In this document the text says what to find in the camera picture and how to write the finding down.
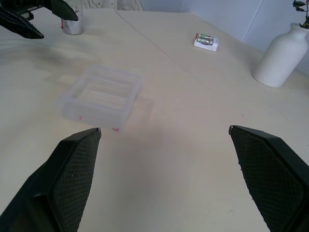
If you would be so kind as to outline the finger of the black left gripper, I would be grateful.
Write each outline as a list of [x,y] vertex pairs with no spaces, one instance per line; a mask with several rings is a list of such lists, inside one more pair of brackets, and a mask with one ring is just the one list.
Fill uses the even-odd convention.
[[63,20],[78,21],[75,11],[64,0],[42,0],[42,6]]
[[19,34],[26,39],[43,39],[44,35],[38,31],[27,19],[24,17],[6,10],[0,6],[0,26],[9,31]]

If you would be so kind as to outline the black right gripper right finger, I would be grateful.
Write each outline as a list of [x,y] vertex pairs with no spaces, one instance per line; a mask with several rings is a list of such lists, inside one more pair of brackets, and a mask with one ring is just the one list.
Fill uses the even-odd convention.
[[236,125],[229,135],[270,232],[309,232],[309,166],[277,136]]

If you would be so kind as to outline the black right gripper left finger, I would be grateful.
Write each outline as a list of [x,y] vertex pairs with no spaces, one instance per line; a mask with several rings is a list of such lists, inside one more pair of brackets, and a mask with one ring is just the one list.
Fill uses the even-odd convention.
[[92,128],[60,141],[0,215],[0,232],[77,232],[100,139]]

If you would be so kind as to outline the white jar with red tape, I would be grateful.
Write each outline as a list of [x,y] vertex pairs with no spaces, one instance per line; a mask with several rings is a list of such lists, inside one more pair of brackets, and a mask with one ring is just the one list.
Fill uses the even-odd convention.
[[79,35],[84,31],[83,27],[83,0],[64,0],[78,16],[78,21],[61,20],[61,28],[65,34]]

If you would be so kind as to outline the clear plastic container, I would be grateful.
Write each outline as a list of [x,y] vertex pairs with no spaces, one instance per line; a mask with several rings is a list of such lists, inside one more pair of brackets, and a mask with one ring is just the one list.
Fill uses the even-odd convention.
[[121,131],[140,89],[136,74],[91,65],[57,100],[64,118]]

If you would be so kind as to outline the white ceramic vase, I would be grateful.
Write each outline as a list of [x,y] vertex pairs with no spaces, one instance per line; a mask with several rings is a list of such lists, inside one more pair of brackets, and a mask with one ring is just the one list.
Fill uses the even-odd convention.
[[290,30],[277,36],[253,71],[253,78],[268,87],[281,87],[308,50],[309,29],[291,24]]

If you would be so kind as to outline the white box with batteries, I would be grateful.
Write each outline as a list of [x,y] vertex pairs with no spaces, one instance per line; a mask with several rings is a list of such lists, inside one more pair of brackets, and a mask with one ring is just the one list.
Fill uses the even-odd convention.
[[215,52],[218,48],[218,45],[219,45],[219,41],[216,37],[212,37],[212,36],[202,34],[202,33],[196,34],[196,37],[194,40],[195,47]]

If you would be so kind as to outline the green plant in white pot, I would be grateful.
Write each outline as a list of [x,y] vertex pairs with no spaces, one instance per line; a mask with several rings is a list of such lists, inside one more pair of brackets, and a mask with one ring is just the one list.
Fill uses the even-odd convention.
[[305,21],[302,24],[298,24],[301,28],[309,29],[309,0],[294,0],[293,7],[297,12],[305,12]]

